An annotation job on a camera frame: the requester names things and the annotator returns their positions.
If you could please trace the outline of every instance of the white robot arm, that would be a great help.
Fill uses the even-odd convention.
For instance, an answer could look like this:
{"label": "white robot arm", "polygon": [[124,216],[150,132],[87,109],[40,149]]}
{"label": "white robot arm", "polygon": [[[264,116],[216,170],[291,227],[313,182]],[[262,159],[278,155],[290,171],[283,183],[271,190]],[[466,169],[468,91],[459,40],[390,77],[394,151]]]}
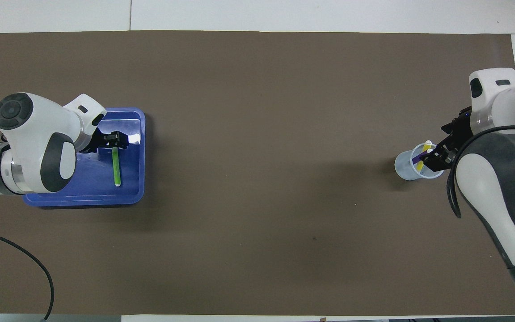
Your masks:
{"label": "white robot arm", "polygon": [[[0,130],[7,141],[0,142],[0,194],[65,187],[74,173],[76,152],[108,145],[97,129],[105,115],[105,108],[86,94],[65,106],[30,93],[1,100]],[[117,141],[125,135],[115,136]]]}
{"label": "white robot arm", "polygon": [[472,106],[442,127],[449,137],[423,161],[434,170],[452,169],[452,209],[460,217],[457,183],[515,280],[515,71],[485,69],[469,81]]}

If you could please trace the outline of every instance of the brown mat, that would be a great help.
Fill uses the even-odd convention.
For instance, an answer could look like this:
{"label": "brown mat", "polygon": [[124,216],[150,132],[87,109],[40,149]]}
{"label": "brown mat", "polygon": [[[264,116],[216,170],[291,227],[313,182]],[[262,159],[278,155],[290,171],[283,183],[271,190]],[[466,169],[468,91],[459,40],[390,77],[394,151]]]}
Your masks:
{"label": "brown mat", "polygon": [[[87,93],[148,116],[138,204],[0,196],[0,234],[49,267],[62,314],[515,314],[515,284],[478,218],[451,213],[446,174],[393,169],[444,137],[468,75],[494,67],[513,67],[509,35],[0,34],[0,99]],[[0,243],[0,312],[47,298]]]}

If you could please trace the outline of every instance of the clear plastic cup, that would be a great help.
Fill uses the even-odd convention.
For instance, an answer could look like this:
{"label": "clear plastic cup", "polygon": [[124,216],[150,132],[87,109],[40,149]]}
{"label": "clear plastic cup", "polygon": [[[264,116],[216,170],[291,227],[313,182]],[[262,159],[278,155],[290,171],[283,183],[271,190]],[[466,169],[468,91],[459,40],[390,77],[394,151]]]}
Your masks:
{"label": "clear plastic cup", "polygon": [[444,172],[442,171],[432,171],[426,166],[422,167],[422,171],[419,173],[417,171],[417,164],[413,164],[413,158],[422,153],[422,148],[425,144],[421,143],[414,147],[414,149],[405,151],[400,153],[395,159],[395,171],[399,175],[399,177],[412,181],[416,179],[434,179],[440,177],[440,175]]}

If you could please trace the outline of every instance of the blue tray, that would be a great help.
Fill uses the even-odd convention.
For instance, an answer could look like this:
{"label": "blue tray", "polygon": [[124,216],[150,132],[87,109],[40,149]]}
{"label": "blue tray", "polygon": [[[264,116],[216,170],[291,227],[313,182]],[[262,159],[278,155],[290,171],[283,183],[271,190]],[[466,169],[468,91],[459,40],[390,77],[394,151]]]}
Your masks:
{"label": "blue tray", "polygon": [[98,124],[102,133],[121,131],[129,145],[118,149],[121,186],[114,186],[112,152],[77,153],[77,167],[68,185],[51,194],[26,194],[23,201],[36,207],[105,206],[132,204],[144,195],[145,123],[138,108],[107,108]]}

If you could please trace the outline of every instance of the green stick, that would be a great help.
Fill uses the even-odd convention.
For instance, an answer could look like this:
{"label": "green stick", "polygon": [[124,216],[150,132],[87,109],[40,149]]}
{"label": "green stick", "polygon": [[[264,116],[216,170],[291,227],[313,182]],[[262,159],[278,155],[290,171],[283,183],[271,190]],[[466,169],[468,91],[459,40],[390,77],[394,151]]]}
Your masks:
{"label": "green stick", "polygon": [[120,187],[120,166],[118,165],[118,148],[111,148],[113,151],[113,172],[114,172],[114,186]]}

